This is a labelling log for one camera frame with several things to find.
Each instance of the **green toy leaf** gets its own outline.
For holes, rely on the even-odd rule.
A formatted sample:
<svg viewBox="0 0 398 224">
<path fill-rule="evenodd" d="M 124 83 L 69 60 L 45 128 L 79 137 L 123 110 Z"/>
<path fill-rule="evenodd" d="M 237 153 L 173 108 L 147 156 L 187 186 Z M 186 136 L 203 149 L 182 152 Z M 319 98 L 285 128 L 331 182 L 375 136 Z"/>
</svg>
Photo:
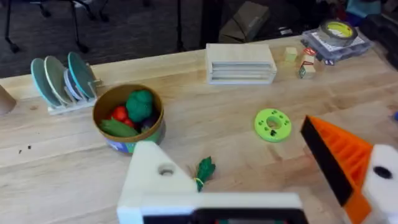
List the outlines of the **green toy leaf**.
<svg viewBox="0 0 398 224">
<path fill-rule="evenodd" d="M 199 163 L 197 175 L 195 177 L 199 192 L 202 190 L 203 185 L 208 180 L 208 178 L 211 175 L 213 175 L 215 169 L 216 169 L 216 165 L 213 164 L 210 156 L 207 157 L 206 159 L 203 159 Z"/>
<path fill-rule="evenodd" d="M 133 137 L 138 135 L 138 132 L 134 128 L 113 118 L 103 119 L 99 126 L 101 130 L 115 137 Z"/>
</svg>

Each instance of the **black chair leg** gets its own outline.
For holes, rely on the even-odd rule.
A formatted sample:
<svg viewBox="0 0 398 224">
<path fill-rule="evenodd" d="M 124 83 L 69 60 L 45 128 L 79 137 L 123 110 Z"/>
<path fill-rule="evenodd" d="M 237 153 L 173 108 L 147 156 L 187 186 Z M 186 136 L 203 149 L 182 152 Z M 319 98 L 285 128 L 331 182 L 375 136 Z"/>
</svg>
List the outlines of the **black chair leg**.
<svg viewBox="0 0 398 224">
<path fill-rule="evenodd" d="M 86 9 L 86 12 L 87 12 L 87 16 L 88 16 L 88 18 L 90 19 L 90 20 L 96 20 L 97 18 L 94 16 L 94 14 L 91 12 L 91 9 L 90 9 L 90 7 L 89 7 L 89 5 L 87 5 L 86 3 L 84 3 L 83 1 L 81 1 L 81 0 L 73 0 L 74 2 L 77 2 L 77 3 L 79 3 L 79 4 L 81 4 L 85 9 Z"/>
<path fill-rule="evenodd" d="M 109 17 L 108 15 L 104 14 L 103 11 L 105 9 L 105 6 L 107 5 L 109 0 L 105 0 L 104 3 L 101 6 L 101 9 L 99 10 L 99 18 L 103 21 L 103 22 L 109 22 Z"/>
<path fill-rule="evenodd" d="M 40 8 L 40 12 L 42 13 L 42 15 L 44 17 L 48 18 L 48 17 L 51 16 L 51 13 L 43 7 L 43 4 L 41 2 L 38 3 L 38 5 L 39 5 L 39 8 Z"/>
<path fill-rule="evenodd" d="M 185 51 L 182 42 L 181 0 L 177 0 L 177 52 Z"/>
<path fill-rule="evenodd" d="M 12 43 L 10 40 L 10 18 L 11 18 L 11 0 L 7 0 L 7 15 L 6 15 L 6 26 L 4 30 L 4 39 L 8 43 L 12 53 L 16 53 L 20 50 L 18 45 Z"/>
<path fill-rule="evenodd" d="M 70 9 L 72 10 L 73 25 L 75 26 L 75 41 L 76 41 L 77 47 L 79 48 L 79 50 L 81 52 L 87 53 L 90 49 L 86 45 L 84 45 L 80 42 L 79 30 L 78 30 L 77 18 L 76 18 L 75 3 L 72 0 L 70 1 Z"/>
</svg>

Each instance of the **white plastic part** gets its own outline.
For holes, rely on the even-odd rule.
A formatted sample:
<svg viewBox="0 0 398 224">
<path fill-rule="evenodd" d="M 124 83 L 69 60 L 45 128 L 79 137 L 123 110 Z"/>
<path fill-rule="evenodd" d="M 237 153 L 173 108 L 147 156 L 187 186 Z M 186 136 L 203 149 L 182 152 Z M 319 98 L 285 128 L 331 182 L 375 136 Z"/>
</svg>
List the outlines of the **white plastic part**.
<svg viewBox="0 0 398 224">
<path fill-rule="evenodd" d="M 391 174 L 385 178 L 375 172 L 382 167 Z M 398 151 L 391 146 L 377 144 L 373 147 L 366 173 L 363 195 L 367 198 L 372 213 L 365 223 L 398 223 Z"/>
<path fill-rule="evenodd" d="M 66 112 L 70 112 L 70 111 L 75 111 L 75 110 L 79 110 L 82 108 L 87 108 L 87 107 L 91 107 L 94 106 L 96 100 L 97 100 L 97 94 L 96 94 L 96 87 L 100 86 L 102 83 L 101 80 L 95 80 L 93 83 L 89 82 L 88 85 L 90 87 L 90 90 L 93 92 L 94 98 L 89 98 L 87 97 L 84 93 L 82 93 L 79 88 L 76 88 L 77 91 L 79 92 L 79 95 L 83 98 L 82 100 L 76 100 L 73 96 L 72 93 L 69 91 L 69 89 L 65 86 L 65 92 L 67 93 L 67 95 L 69 96 L 71 103 L 66 104 L 63 101 L 59 100 L 59 102 L 61 103 L 60 106 L 52 106 L 49 105 L 49 107 L 47 107 L 47 111 L 49 112 L 49 114 L 51 115 L 56 115 L 56 114 L 62 114 L 62 113 L 66 113 Z"/>
<path fill-rule="evenodd" d="M 120 224 L 150 215 L 189 215 L 198 208 L 298 208 L 294 193 L 198 193 L 195 181 L 153 142 L 136 144 L 118 203 Z"/>
</svg>

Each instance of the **green broccoli toy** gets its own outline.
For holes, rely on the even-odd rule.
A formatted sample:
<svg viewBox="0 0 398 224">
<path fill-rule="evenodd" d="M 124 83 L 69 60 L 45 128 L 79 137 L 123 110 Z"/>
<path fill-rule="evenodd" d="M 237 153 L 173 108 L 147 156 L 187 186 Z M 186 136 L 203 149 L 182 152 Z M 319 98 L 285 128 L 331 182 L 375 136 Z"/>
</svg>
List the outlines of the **green broccoli toy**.
<svg viewBox="0 0 398 224">
<path fill-rule="evenodd" d="M 137 90 L 130 93 L 126 102 L 129 118 L 133 122 L 141 122 L 152 113 L 154 97 L 149 90 Z"/>
</svg>

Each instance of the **red tomato toy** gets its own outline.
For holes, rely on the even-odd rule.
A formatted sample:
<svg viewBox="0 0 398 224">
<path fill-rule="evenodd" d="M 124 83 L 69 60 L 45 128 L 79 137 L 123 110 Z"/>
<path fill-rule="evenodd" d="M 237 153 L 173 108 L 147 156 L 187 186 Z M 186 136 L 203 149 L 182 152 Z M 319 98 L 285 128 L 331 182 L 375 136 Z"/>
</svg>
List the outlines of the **red tomato toy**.
<svg viewBox="0 0 398 224">
<path fill-rule="evenodd" d="M 125 119 L 125 120 L 123 121 L 123 123 L 126 124 L 126 125 L 128 125 L 128 126 L 130 126 L 130 127 L 132 127 L 132 128 L 136 128 L 135 125 L 134 125 L 134 123 L 133 123 L 129 118 L 128 118 L 128 119 Z"/>
<path fill-rule="evenodd" d="M 115 120 L 123 122 L 124 120 L 128 119 L 128 112 L 125 106 L 117 106 L 111 115 Z"/>
</svg>

